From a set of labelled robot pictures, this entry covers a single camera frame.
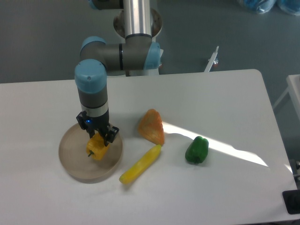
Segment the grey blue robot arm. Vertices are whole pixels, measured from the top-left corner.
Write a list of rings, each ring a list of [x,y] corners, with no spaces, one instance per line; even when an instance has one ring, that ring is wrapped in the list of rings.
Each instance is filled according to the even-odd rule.
[[[103,38],[86,38],[75,67],[75,83],[82,111],[76,119],[90,137],[96,132],[107,146],[119,129],[110,125],[107,72],[157,69],[160,45],[152,40],[151,10],[148,0],[90,0],[93,9],[122,9],[125,42],[107,44]]]

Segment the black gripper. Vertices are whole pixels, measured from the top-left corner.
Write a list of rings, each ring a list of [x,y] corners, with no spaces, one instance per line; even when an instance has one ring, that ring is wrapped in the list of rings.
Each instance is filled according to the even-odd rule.
[[[76,119],[80,128],[87,131],[90,139],[95,135],[96,131],[99,132],[106,147],[113,143],[119,132],[118,127],[109,125],[109,111],[98,117],[90,117],[86,111],[82,111],[77,115]]]

